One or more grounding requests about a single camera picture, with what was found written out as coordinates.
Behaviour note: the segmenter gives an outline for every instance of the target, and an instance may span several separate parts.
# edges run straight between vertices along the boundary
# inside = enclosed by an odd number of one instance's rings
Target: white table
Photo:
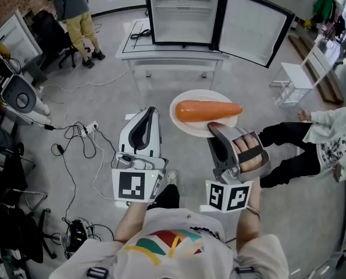
[[[157,69],[196,70],[202,73],[202,77],[206,77],[208,72],[212,72],[213,79],[210,89],[215,86],[220,79],[223,61],[228,60],[229,55],[211,51],[207,46],[183,48],[179,45],[154,45],[151,36],[140,37],[137,40],[130,39],[132,34],[149,28],[149,19],[134,20],[116,53],[116,58],[125,63],[141,109],[145,108],[145,103],[134,75],[136,69],[144,70],[147,77],[151,76],[151,70]]]

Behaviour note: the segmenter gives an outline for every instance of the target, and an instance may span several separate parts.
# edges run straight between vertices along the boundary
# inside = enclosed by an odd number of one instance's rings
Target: hand
[[[250,134],[247,134],[244,136],[244,139],[238,138],[235,140],[235,149],[238,154],[245,152],[249,149],[254,148],[255,146],[258,146],[259,143]],[[255,169],[258,169],[261,166],[262,163],[262,155],[258,155],[254,157],[251,160],[245,161],[244,163],[240,164],[240,169],[243,173],[246,173],[247,171],[252,171]]]
[[[299,109],[298,111],[298,120],[303,121],[311,121],[311,113],[305,109]]]

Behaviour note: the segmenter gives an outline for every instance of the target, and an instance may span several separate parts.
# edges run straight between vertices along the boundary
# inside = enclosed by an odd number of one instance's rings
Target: white plate
[[[182,122],[178,120],[175,115],[175,108],[177,104],[183,100],[205,100],[205,101],[220,101],[220,102],[232,102],[227,97],[223,96],[214,91],[210,90],[191,90],[184,92],[175,97],[175,99],[170,104],[170,118],[173,123],[185,133],[192,134],[196,137],[213,137],[208,129],[208,123],[215,121],[218,123],[225,124],[229,127],[235,127],[237,123],[237,116],[232,116],[228,118],[222,118],[211,121],[204,122]]]

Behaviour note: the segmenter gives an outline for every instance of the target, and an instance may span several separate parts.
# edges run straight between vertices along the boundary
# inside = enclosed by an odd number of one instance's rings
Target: carrot
[[[238,115],[242,107],[236,103],[185,100],[177,104],[175,114],[182,122],[211,121]]]

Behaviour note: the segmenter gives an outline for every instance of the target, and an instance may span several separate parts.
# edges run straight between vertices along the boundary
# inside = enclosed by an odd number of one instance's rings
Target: person in yellow pants
[[[69,37],[73,46],[83,57],[84,67],[92,68],[94,62],[88,57],[83,43],[83,36],[88,38],[94,46],[93,59],[103,60],[105,55],[99,48],[94,25],[89,14],[89,0],[53,0],[58,20],[67,25]]]

